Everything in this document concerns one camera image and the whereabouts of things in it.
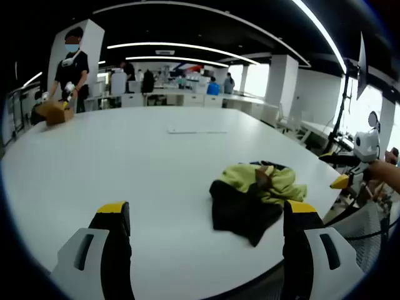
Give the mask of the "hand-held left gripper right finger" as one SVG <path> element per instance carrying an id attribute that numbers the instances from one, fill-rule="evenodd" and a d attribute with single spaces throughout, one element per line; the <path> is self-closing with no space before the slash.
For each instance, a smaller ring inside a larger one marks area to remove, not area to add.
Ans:
<path id="1" fill-rule="evenodd" d="M 344 299 L 364 273 L 355 249 L 308 203 L 283 209 L 283 299 Z"/>

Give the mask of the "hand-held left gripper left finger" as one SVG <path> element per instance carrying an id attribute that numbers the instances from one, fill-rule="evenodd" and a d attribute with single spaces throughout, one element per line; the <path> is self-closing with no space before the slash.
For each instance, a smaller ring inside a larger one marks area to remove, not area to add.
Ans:
<path id="1" fill-rule="evenodd" d="M 69 299 L 134 299 L 127 201 L 100 207 L 58 251 L 51 280 Z"/>

